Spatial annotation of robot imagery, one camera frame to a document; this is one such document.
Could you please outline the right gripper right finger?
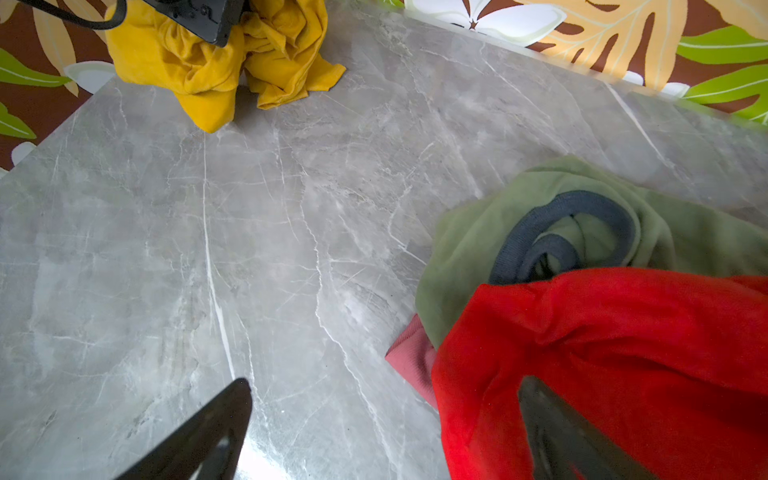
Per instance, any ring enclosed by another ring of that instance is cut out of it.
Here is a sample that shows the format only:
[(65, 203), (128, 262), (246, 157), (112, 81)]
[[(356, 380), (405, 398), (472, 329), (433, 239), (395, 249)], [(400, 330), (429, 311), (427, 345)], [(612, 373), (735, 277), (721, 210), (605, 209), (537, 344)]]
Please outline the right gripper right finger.
[(653, 479), (642, 464), (535, 376), (518, 400), (536, 479)]

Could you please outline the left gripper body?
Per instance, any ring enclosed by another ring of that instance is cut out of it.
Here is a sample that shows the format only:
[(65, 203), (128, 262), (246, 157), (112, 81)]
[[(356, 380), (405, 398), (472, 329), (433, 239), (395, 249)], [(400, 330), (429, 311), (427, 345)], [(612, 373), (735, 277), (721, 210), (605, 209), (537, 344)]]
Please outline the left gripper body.
[(244, 0), (147, 0), (146, 3), (218, 47), (228, 44), (232, 28), (246, 11)]

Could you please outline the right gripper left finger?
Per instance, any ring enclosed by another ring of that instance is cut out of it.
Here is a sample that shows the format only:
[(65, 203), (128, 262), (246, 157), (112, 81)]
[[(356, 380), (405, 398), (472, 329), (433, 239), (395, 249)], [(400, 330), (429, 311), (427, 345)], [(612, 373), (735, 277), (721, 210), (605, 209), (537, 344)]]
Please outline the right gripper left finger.
[(119, 477), (232, 479), (251, 412), (249, 382), (237, 378)]

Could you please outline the red cloth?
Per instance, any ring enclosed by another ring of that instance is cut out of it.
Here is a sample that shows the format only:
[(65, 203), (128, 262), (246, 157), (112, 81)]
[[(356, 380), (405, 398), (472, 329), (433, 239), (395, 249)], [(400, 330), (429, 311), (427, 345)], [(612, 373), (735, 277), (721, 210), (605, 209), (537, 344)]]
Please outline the red cloth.
[(432, 371), (455, 479), (528, 479), (541, 379), (661, 479), (767, 475), (767, 281), (585, 269), (482, 285)]

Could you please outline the green cloth with grey collar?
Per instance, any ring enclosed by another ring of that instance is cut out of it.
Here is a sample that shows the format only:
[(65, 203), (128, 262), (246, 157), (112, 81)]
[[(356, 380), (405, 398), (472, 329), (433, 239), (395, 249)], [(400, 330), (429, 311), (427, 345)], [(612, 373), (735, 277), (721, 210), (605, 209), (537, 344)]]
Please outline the green cloth with grey collar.
[(441, 217), (416, 311), (439, 346), (483, 284), (536, 282), (601, 267), (765, 275), (767, 232), (562, 157)]

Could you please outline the yellow cloth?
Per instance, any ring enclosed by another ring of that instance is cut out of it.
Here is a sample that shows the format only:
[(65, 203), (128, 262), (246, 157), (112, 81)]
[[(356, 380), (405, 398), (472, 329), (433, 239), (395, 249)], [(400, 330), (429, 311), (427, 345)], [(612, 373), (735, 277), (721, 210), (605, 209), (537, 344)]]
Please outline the yellow cloth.
[(262, 110), (328, 91), (346, 69), (322, 58), (328, 30), (322, 1), (252, 1), (226, 46), (209, 44), (144, 1), (130, 1), (123, 23), (106, 33), (117, 75), (174, 93), (197, 127), (231, 122), (242, 79)]

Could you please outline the pink cloth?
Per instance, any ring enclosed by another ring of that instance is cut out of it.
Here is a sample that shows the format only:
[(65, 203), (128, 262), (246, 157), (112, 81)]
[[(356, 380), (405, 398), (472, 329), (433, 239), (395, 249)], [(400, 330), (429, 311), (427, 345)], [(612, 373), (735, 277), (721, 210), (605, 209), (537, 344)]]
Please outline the pink cloth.
[(437, 408), (437, 400), (431, 372), (436, 355), (418, 315), (413, 316), (385, 355), (389, 365), (433, 408)]

